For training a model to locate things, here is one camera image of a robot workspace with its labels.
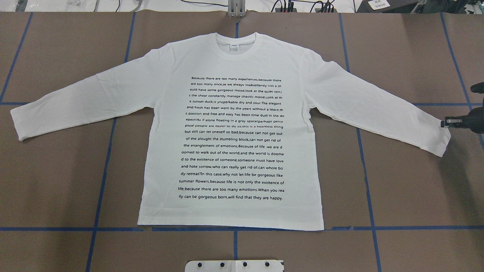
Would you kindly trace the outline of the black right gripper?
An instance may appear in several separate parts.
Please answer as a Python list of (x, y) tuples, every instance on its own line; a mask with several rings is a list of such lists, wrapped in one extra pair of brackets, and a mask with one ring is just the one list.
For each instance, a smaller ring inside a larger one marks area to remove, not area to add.
[(476, 134), (484, 133), (484, 108), (476, 107), (466, 116), (447, 116), (441, 121), (442, 128), (465, 128)]

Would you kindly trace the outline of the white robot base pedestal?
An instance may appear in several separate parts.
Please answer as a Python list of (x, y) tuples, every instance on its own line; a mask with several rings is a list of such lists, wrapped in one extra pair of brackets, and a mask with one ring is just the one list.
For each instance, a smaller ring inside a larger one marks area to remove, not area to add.
[(185, 272), (283, 272), (283, 260), (196, 260), (185, 265)]

